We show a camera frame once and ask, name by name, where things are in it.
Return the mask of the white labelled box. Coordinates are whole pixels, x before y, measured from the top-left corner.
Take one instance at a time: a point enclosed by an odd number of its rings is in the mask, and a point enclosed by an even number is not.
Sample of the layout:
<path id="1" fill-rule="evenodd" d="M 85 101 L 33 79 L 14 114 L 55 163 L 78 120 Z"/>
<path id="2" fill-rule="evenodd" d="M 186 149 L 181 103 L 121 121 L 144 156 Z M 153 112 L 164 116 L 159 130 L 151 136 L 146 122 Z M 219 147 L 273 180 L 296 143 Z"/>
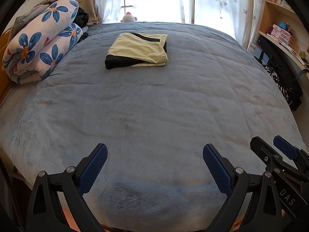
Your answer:
<path id="1" fill-rule="evenodd" d="M 263 66 L 266 66 L 269 60 L 269 57 L 266 55 L 266 53 L 260 49 L 260 47 L 256 44 L 253 44 L 250 42 L 248 46 L 248 52 L 254 56 L 254 58 Z"/>

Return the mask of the wooden shelf desk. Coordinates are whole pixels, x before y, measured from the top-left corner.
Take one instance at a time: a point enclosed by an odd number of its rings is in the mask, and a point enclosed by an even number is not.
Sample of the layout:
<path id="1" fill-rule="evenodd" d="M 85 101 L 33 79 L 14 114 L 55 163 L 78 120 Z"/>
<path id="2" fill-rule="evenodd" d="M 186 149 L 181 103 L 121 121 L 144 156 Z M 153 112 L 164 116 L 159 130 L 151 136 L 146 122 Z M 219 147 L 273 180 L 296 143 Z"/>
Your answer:
<path id="1" fill-rule="evenodd" d="M 299 17 L 285 0 L 262 1 L 258 27 L 251 43 L 258 44 L 258 38 L 263 37 L 296 71 L 308 69 L 308 32 Z M 281 23 L 288 26 L 287 31 L 294 38 L 290 47 L 270 33 L 271 26 L 279 26 Z"/>

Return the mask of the pink storage boxes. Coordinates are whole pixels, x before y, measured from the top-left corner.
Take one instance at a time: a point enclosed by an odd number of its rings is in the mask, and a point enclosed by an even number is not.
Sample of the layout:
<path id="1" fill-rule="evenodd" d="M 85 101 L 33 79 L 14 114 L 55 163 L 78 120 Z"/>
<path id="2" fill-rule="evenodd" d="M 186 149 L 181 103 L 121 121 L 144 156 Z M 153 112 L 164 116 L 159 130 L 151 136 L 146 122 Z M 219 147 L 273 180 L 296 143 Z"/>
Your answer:
<path id="1" fill-rule="evenodd" d="M 289 47 L 294 46 L 295 39 L 292 34 L 276 24 L 273 24 L 267 28 L 267 34 L 280 43 L 284 43 Z"/>

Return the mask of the pink plush toy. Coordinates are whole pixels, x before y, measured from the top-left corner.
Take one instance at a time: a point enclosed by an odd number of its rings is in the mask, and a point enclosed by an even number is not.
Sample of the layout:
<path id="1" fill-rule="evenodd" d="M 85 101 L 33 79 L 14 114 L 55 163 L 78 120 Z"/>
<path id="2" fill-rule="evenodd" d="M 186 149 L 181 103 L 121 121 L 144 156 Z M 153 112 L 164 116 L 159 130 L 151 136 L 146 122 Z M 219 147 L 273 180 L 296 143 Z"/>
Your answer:
<path id="1" fill-rule="evenodd" d="M 137 21 L 137 17 L 133 16 L 130 12 L 127 12 L 123 16 L 121 23 L 131 23 L 131 22 L 136 22 L 136 21 Z"/>

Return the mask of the yellow black hooded jacket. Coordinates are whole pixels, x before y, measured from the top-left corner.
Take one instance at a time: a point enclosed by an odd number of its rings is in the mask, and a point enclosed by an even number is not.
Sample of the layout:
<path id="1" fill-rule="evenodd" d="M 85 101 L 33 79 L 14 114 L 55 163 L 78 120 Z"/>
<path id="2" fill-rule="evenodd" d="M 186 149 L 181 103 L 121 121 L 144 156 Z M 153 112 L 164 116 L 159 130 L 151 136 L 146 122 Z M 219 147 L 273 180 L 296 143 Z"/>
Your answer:
<path id="1" fill-rule="evenodd" d="M 107 52 L 105 68 L 163 67 L 169 61 L 167 38 L 167 34 L 122 33 Z"/>

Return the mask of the blue floral folded quilt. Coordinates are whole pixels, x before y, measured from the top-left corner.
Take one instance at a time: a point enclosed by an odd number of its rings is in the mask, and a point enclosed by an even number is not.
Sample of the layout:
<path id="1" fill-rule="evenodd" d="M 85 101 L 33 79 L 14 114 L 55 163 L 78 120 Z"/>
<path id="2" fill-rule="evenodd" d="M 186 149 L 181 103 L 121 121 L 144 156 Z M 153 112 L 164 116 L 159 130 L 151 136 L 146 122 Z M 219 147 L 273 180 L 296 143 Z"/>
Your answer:
<path id="1" fill-rule="evenodd" d="M 58 0 L 31 20 L 8 43 L 3 70 L 17 84 L 44 80 L 83 34 L 74 23 L 76 0 Z"/>

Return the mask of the grey bed blanket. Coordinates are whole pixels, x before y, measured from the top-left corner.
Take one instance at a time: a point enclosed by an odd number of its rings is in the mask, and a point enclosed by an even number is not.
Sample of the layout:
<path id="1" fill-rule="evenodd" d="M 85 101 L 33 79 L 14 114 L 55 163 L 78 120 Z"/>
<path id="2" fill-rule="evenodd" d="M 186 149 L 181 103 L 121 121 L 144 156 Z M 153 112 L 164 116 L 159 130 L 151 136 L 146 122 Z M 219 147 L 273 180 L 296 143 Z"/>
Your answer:
<path id="1" fill-rule="evenodd" d="M 163 67 L 107 70 L 123 32 L 167 34 Z M 33 184 L 99 143 L 108 158 L 85 200 L 101 224 L 131 231 L 205 229 L 226 199 L 203 158 L 211 143 L 234 166 L 262 174 L 259 136 L 306 145 L 277 85 L 223 32 L 176 23 L 102 24 L 43 81 L 15 87 L 1 106 L 1 148 Z"/>

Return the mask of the black clothing pile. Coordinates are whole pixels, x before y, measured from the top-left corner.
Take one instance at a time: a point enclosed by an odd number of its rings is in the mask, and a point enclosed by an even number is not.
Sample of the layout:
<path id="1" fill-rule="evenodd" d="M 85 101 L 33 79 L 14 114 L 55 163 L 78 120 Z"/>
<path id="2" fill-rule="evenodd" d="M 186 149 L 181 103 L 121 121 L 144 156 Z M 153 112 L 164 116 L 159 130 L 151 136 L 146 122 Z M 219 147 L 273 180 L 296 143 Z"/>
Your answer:
<path id="1" fill-rule="evenodd" d="M 78 8 L 77 15 L 74 19 L 74 23 L 77 24 L 83 31 L 83 34 L 81 35 L 80 39 L 78 40 L 78 43 L 83 41 L 88 37 L 88 33 L 86 32 L 86 26 L 89 20 L 89 15 L 88 13 L 82 9 L 81 7 Z"/>

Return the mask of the black white patterned cloth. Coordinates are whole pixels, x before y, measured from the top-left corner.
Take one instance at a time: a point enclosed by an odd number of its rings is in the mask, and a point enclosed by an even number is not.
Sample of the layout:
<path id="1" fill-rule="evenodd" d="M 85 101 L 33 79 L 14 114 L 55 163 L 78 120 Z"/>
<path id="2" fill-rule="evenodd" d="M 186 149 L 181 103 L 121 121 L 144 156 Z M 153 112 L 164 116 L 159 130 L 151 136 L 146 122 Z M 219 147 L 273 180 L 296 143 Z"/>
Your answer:
<path id="1" fill-rule="evenodd" d="M 279 76 L 270 66 L 267 66 L 265 64 L 263 64 L 262 66 L 268 72 L 270 77 L 274 80 L 275 84 L 277 85 L 284 99 L 289 105 L 291 111 L 296 111 L 302 103 L 301 96 L 303 95 L 299 83 L 294 79 Z"/>

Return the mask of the white floral curtain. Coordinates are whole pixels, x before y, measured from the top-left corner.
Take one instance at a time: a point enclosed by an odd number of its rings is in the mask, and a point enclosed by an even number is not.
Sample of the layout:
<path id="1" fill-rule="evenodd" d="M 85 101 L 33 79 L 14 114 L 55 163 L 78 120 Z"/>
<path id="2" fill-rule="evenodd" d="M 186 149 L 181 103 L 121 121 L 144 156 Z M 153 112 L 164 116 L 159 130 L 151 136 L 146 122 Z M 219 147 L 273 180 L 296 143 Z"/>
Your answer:
<path id="1" fill-rule="evenodd" d="M 138 21 L 202 25 L 224 32 L 247 48 L 260 24 L 265 0 L 95 0 L 101 23 L 131 13 Z"/>

